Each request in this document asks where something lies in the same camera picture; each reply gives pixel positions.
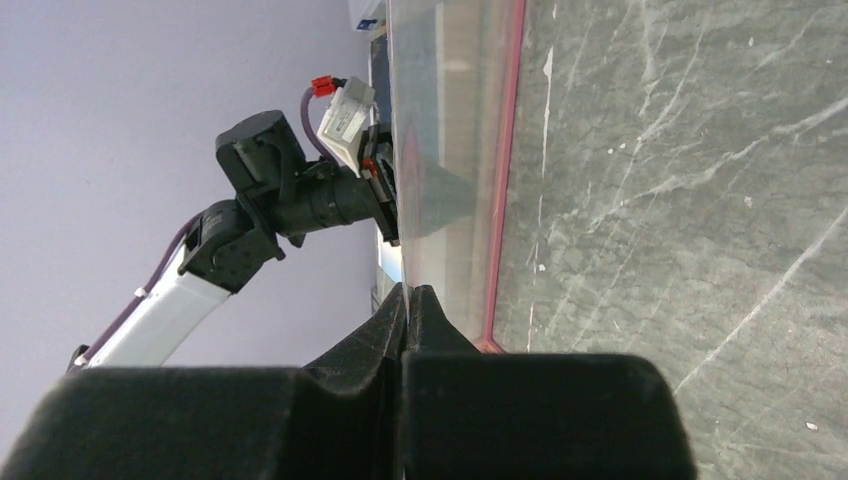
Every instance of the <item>wall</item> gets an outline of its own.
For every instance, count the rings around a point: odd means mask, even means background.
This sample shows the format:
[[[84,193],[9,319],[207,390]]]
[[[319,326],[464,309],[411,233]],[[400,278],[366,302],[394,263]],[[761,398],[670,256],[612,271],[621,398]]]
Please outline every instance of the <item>wall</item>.
[[[231,195],[215,136],[261,110],[296,120],[312,77],[366,78],[343,0],[250,3],[0,6],[0,456],[173,232]],[[309,361],[368,316],[373,241],[363,224],[284,244],[171,363]]]

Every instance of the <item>purple cable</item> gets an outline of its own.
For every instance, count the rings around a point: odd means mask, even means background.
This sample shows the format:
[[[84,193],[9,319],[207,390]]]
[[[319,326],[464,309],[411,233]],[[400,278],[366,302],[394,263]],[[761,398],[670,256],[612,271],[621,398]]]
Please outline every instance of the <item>purple cable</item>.
[[[318,139],[318,135],[315,134],[315,130],[312,129],[312,122],[309,121],[309,101],[312,100],[312,97],[314,96],[314,90],[312,90],[312,87],[309,87],[305,92],[303,92],[303,97],[300,99],[300,123],[303,125],[303,133],[306,134],[309,142],[313,147],[315,147],[315,150],[318,150],[318,153],[321,154],[322,157],[327,160],[335,160],[336,156],[330,153],[327,147],[321,143],[321,140]]]
[[[150,276],[150,279],[147,281],[147,284],[145,284],[143,287],[146,295],[150,294],[150,291],[156,285],[156,282],[158,282],[159,279],[162,278],[162,273],[168,267],[168,264],[171,261],[171,257],[174,255],[174,252],[177,251],[177,248],[179,247],[180,243],[183,241],[185,236],[188,234],[188,231],[195,224],[195,222],[197,222],[201,215],[201,213],[198,213],[197,215],[191,217],[191,219],[179,229],[177,234],[174,235],[174,238],[171,240],[170,245],[168,245],[168,249],[165,251],[165,255],[162,257],[162,260],[159,261],[159,265],[156,266],[156,270],[153,271],[153,275]],[[83,359],[85,359],[86,363],[90,362],[94,355],[98,351],[100,351],[101,348],[103,348],[103,345],[105,345],[106,342],[109,341],[110,338],[112,338],[112,335],[114,335],[115,332],[117,332],[118,329],[121,328],[121,325],[123,325],[124,322],[127,321],[127,318],[132,315],[132,312],[134,312],[135,309],[138,308],[139,304],[141,304],[141,302],[144,301],[145,298],[146,297],[134,297],[129,303],[129,305],[127,305],[124,310],[115,318],[115,320],[112,321],[109,327],[107,327],[106,330],[97,338],[97,340],[93,344],[91,344],[88,350],[86,350],[85,353],[82,354],[82,357]],[[68,370],[68,373],[79,370],[80,368],[80,365],[74,365]]]

